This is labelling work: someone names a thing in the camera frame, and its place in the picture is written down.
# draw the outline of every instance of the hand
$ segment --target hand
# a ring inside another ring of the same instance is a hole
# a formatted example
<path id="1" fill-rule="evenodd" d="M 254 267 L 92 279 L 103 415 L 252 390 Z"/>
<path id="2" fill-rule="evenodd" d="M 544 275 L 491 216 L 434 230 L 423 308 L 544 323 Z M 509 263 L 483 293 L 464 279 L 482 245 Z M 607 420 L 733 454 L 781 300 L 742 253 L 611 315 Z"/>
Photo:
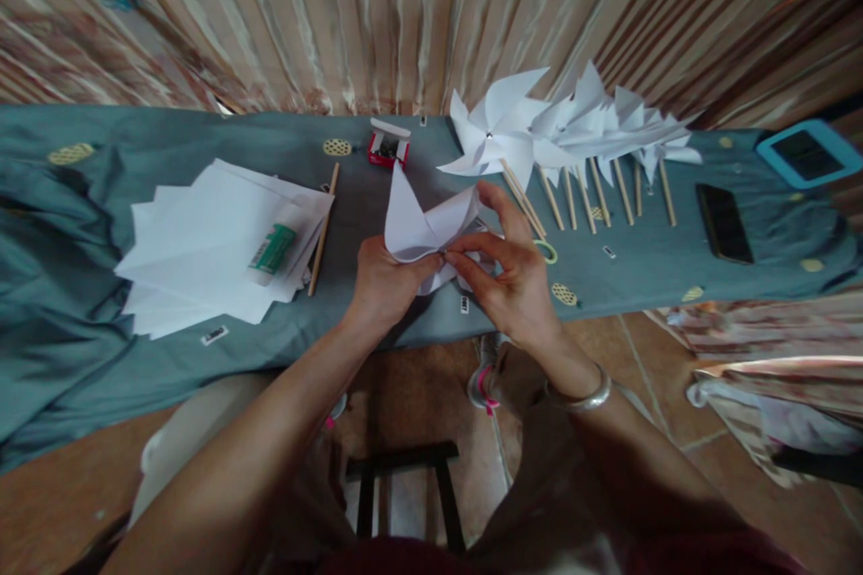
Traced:
<path id="1" fill-rule="evenodd" d="M 367 238 L 360 246 L 357 284 L 345 320 L 383 337 L 405 316 L 423 282 L 442 266 L 437 253 L 400 263 L 387 251 L 382 235 Z"/>
<path id="2" fill-rule="evenodd" d="M 546 262 L 533 243 L 528 219 L 503 189 L 486 181 L 478 188 L 482 203 L 497 212 L 506 240 L 487 232 L 468 234 L 449 246 L 446 260 L 474 290 L 497 329 L 538 358 L 540 348 L 563 334 L 548 292 Z M 501 264 L 503 274 L 490 276 L 464 252 L 484 252 Z"/>

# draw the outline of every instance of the table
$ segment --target table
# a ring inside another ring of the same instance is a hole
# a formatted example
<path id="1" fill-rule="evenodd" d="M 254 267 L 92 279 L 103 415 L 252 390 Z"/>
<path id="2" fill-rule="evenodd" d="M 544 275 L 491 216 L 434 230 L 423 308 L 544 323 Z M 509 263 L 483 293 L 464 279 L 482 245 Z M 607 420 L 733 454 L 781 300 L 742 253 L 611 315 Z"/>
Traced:
<path id="1" fill-rule="evenodd" d="M 406 174 L 425 208 L 476 181 L 434 170 L 459 156 L 447 119 L 428 118 L 424 127 L 418 117 L 387 121 L 413 131 Z M 390 172 L 368 162 L 369 134 L 365 117 L 264 113 L 225 118 L 101 106 L 0 108 L 0 185 L 22 210 L 39 211 L 25 218 L 0 214 L 2 235 L 15 241 L 14 253 L 34 254 L 51 278 L 45 286 L 40 283 L 45 276 L 31 277 L 29 312 L 44 312 L 45 300 L 54 294 L 41 288 L 56 291 L 69 272 L 78 271 L 80 263 L 70 268 L 61 262 L 68 254 L 82 253 L 81 258 L 93 264 L 87 287 L 77 289 L 86 290 L 79 295 L 82 303 L 91 299 L 98 305 L 77 314 L 74 304 L 64 310 L 66 319 L 74 320 L 68 328 L 74 330 L 75 343 L 57 343 L 51 337 L 56 322 L 46 328 L 37 317 L 21 327 L 20 313 L 0 311 L 0 330 L 16 329 L 0 335 L 0 349 L 10 358 L 0 367 L 0 419 L 5 420 L 0 438 L 9 438 L 0 467 L 8 469 L 107 424 L 179 402 L 220 376 L 286 366 L 337 323 L 351 298 L 360 241 L 383 232 L 387 211 Z M 693 288 L 703 291 L 701 300 L 808 298 L 855 279 L 860 268 L 857 237 L 825 196 L 795 194 L 761 162 L 752 151 L 760 134 L 736 130 L 693 135 L 691 144 L 705 164 L 668 163 L 679 222 L 674 228 L 657 178 L 654 194 L 644 195 L 644 216 L 634 226 L 627 224 L 619 191 L 605 186 L 612 227 L 598 220 L 596 235 L 587 225 L 577 190 L 579 227 L 568 228 L 560 187 L 556 194 L 567 230 L 558 231 L 535 176 L 528 194 L 560 257 L 548 267 L 549 284 L 565 285 L 579 297 L 576 306 L 553 299 L 558 315 L 583 319 L 677 305 Z M 329 181 L 336 161 L 322 148 L 331 137 L 348 140 L 357 151 L 338 158 L 342 171 L 315 297 L 302 295 L 294 303 L 274 305 L 258 326 L 223 316 L 158 341 L 132 338 L 128 319 L 118 319 L 126 288 L 111 274 L 113 264 L 134 243 L 129 205 L 151 200 L 157 184 L 188 185 L 214 157 L 318 186 Z M 722 137 L 732 146 L 721 146 Z M 57 149 L 79 143 L 94 153 L 61 168 L 47 161 Z M 634 197 L 631 160 L 623 160 L 623 166 Z M 488 179 L 503 184 L 499 176 Z M 735 265 L 710 253 L 695 200 L 697 182 L 734 192 L 755 265 Z M 598 205 L 595 188 L 590 192 Z M 46 223 L 64 235 L 68 253 L 49 249 L 60 239 L 46 234 Z M 21 243 L 36 240 L 33 236 L 44 240 L 31 246 Z M 613 250 L 614 259 L 603 251 L 605 246 Z M 807 267 L 821 269 L 807 271 L 801 264 L 806 259 L 819 261 Z M 8 288 L 19 278 L 2 278 L 0 283 Z M 380 348 L 443 343 L 491 331 L 475 302 L 463 313 L 461 297 L 452 282 L 417 299 Z M 222 324 L 228 336 L 203 347 L 200 337 Z M 45 370 L 48 363 L 50 371 Z"/>

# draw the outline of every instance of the black stool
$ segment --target black stool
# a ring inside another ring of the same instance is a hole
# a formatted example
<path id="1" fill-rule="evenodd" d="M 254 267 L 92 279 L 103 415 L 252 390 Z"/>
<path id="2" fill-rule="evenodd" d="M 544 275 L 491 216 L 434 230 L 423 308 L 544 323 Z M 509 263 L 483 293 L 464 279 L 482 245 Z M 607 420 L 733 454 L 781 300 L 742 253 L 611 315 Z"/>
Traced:
<path id="1" fill-rule="evenodd" d="M 454 554 L 464 554 L 465 537 L 461 532 L 456 493 L 449 478 L 449 461 L 458 458 L 458 447 L 451 440 L 404 449 L 392 454 L 372 456 L 365 460 L 348 460 L 345 471 L 346 482 L 360 482 L 360 505 L 357 512 L 357 537 L 371 538 L 371 522 L 375 511 L 375 479 L 395 473 L 412 472 L 416 469 L 434 468 L 440 492 L 440 507 L 443 509 L 443 526 L 447 531 L 447 546 Z"/>

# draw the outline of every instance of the leg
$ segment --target leg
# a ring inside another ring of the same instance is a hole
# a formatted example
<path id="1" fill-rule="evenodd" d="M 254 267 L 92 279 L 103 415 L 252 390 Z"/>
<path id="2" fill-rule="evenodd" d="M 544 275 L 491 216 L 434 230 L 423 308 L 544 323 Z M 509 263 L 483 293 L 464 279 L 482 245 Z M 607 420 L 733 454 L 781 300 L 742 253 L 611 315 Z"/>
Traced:
<path id="1" fill-rule="evenodd" d="M 629 537 L 583 461 L 566 413 L 545 401 L 545 379 L 527 353 L 501 346 L 487 395 L 522 422 L 521 465 L 468 555 L 490 570 L 622 571 Z"/>
<path id="2" fill-rule="evenodd" d="M 134 524 L 186 463 L 270 385 L 274 376 L 241 375 L 218 380 L 185 402 L 147 443 L 144 480 L 132 507 Z M 322 434 L 308 449 L 294 482 L 273 515 L 269 532 L 255 546 L 253 562 L 279 546 L 269 560 L 316 562 L 356 540 L 326 479 L 328 441 Z"/>

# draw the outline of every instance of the person's left hand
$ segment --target person's left hand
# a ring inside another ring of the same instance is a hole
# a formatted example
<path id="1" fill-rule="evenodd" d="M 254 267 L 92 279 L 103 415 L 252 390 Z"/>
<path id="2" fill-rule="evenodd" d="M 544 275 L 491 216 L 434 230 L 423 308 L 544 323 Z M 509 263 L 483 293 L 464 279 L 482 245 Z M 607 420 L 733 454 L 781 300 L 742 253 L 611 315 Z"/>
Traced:
<path id="1" fill-rule="evenodd" d="M 400 263 L 384 245 L 382 235 L 360 246 L 357 284 L 345 319 L 383 336 L 401 321 L 423 282 L 443 267 L 443 255 Z"/>

